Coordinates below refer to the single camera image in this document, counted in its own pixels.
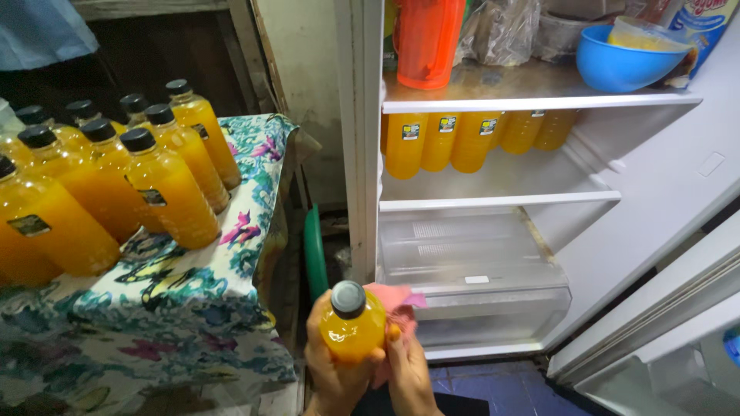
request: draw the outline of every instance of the floral tablecloth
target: floral tablecloth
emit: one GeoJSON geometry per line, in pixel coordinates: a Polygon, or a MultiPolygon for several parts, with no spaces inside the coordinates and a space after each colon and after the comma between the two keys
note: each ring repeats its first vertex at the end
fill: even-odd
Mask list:
{"type": "Polygon", "coordinates": [[[252,276],[270,228],[289,133],[282,115],[220,119],[243,183],[222,234],[188,251],[142,229],[114,269],[0,290],[0,404],[47,393],[112,414],[142,389],[295,378],[252,276]]]}

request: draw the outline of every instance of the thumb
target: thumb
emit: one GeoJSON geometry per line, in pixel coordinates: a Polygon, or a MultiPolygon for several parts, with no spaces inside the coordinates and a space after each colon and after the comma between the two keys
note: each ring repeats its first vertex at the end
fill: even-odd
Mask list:
{"type": "Polygon", "coordinates": [[[408,354],[406,349],[403,348],[401,328],[395,323],[388,327],[386,345],[388,346],[388,361],[391,363],[393,374],[406,374],[408,372],[408,354]]]}

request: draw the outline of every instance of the white refrigerator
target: white refrigerator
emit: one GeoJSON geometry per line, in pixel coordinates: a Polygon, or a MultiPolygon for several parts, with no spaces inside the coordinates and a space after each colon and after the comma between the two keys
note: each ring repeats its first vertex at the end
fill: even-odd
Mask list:
{"type": "MultiPolygon", "coordinates": [[[[382,71],[383,1],[337,0],[335,10],[353,279],[426,295],[417,319],[429,360],[551,352],[740,194],[736,21],[687,90],[601,93],[573,67],[531,59],[464,63],[447,87],[423,91],[382,71]],[[401,181],[383,168],[382,114],[550,109],[580,109],[558,150],[496,148],[473,174],[447,166],[401,181]]],[[[731,284],[740,279],[730,276],[739,221],[687,252],[680,262],[691,268],[677,261],[557,352],[549,375],[614,408],[630,394],[608,396],[619,387],[609,377],[621,377],[613,366],[658,359],[640,351],[673,331],[684,336],[671,351],[696,350],[704,339],[680,328],[733,296],[733,316],[700,327],[719,333],[740,321],[731,284]]],[[[675,391],[641,393],[649,404],[675,391]]]]}

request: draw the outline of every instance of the plastic bag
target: plastic bag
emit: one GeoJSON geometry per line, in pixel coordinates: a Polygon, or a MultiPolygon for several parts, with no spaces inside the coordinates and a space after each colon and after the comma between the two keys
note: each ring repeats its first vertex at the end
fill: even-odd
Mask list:
{"type": "Polygon", "coordinates": [[[540,0],[485,0],[463,25],[455,64],[475,58],[512,67],[529,60],[539,25],[540,0]]]}

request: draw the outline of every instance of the crisper drawer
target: crisper drawer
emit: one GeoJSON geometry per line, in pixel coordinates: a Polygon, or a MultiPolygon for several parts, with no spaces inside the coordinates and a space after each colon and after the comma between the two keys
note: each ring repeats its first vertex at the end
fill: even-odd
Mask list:
{"type": "Polygon", "coordinates": [[[378,283],[467,292],[567,285],[519,207],[383,212],[378,283]]]}
{"type": "Polygon", "coordinates": [[[427,295],[415,309],[424,347],[539,342],[571,304],[568,288],[427,295]]]}

